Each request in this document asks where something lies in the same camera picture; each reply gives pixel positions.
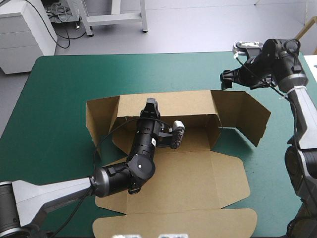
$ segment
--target robotic arm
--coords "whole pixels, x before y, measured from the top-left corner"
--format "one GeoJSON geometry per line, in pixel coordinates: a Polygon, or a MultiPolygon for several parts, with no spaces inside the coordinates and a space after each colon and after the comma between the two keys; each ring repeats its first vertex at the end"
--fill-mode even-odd
{"type": "Polygon", "coordinates": [[[179,147],[184,125],[175,121],[164,132],[158,103],[147,99],[137,121],[133,145],[126,162],[98,168],[89,178],[34,185],[22,180],[0,183],[0,238],[29,238],[39,231],[48,212],[87,195],[106,197],[124,190],[135,194],[155,172],[156,147],[179,147]]]}
{"type": "Polygon", "coordinates": [[[239,42],[234,53],[246,55],[247,61],[235,70],[220,75],[222,89],[232,83],[255,89],[278,86],[290,102],[295,127],[291,146],[285,153],[285,164],[297,196],[303,202],[284,237],[317,237],[317,109],[309,97],[308,79],[298,59],[299,41],[269,39],[239,42]]]}

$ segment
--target gray floor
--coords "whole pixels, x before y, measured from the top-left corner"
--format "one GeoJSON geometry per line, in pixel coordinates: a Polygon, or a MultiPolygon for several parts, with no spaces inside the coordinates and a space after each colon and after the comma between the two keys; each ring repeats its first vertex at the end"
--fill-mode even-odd
{"type": "MultiPolygon", "coordinates": [[[[236,41],[262,41],[268,38],[292,38],[303,27],[305,1],[300,0],[146,0],[149,32],[141,24],[94,27],[94,37],[72,40],[69,49],[57,47],[56,55],[134,54],[230,51],[236,41]]],[[[111,1],[86,0],[90,15],[109,13],[111,1]]],[[[316,14],[316,2],[309,16],[316,14]]],[[[121,10],[139,9],[138,0],[122,0],[121,10]]],[[[83,28],[67,26],[71,37],[83,28]]],[[[56,31],[64,34],[63,28],[56,31]]],[[[316,43],[309,33],[302,42],[304,54],[316,43]]],[[[66,40],[59,40],[66,45],[66,40]]],[[[27,80],[28,74],[5,75],[0,71],[0,135],[27,80]]]]}

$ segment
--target white drawer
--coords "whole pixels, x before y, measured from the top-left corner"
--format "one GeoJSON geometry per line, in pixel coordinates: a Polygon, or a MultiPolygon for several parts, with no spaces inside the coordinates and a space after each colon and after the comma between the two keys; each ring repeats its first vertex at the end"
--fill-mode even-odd
{"type": "Polygon", "coordinates": [[[0,67],[5,73],[30,72],[42,55],[38,46],[0,49],[0,67]]]}
{"type": "Polygon", "coordinates": [[[23,16],[0,17],[0,34],[29,30],[23,16]]]}
{"type": "Polygon", "coordinates": [[[0,49],[36,45],[37,42],[31,31],[0,34],[0,49]]]}

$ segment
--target cardboard box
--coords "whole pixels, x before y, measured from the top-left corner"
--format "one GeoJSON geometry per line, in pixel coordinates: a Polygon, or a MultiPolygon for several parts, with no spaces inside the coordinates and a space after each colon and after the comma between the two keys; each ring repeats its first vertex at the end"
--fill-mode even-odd
{"type": "MultiPolygon", "coordinates": [[[[156,98],[161,120],[181,120],[180,148],[157,148],[156,173],[135,195],[126,191],[96,198],[100,207],[126,214],[99,218],[97,238],[118,234],[188,234],[191,238],[250,237],[257,215],[252,209],[222,209],[250,195],[239,158],[212,152],[219,127],[236,127],[255,146],[270,112],[246,92],[189,91],[121,95],[87,102],[87,128],[95,144],[124,121],[138,117],[148,97],[156,98]]],[[[130,152],[135,123],[113,134],[114,144],[130,152]]]]}

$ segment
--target green table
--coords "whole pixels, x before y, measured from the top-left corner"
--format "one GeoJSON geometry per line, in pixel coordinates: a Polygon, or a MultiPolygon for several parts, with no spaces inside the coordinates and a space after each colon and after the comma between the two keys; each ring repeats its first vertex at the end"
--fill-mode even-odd
{"type": "MultiPolygon", "coordinates": [[[[317,84],[308,91],[317,102],[317,84]]],[[[23,179],[35,184],[76,179],[92,174],[92,140],[85,127],[85,102],[119,94],[220,89],[219,74],[239,64],[231,52],[90,55],[39,58],[0,140],[0,180],[23,179]]],[[[235,90],[247,90],[235,85],[235,90]]],[[[271,112],[258,148],[234,129],[223,129],[213,150],[240,157],[251,189],[250,197],[228,208],[253,208],[258,214],[254,236],[285,234],[295,216],[295,196],[284,165],[293,119],[286,100],[270,89],[247,90],[271,112]]],[[[106,164],[122,157],[110,141],[106,164]]],[[[43,229],[55,230],[75,204],[48,215],[43,229]]],[[[98,217],[115,215],[87,198],[63,236],[89,237],[98,217]]]]}

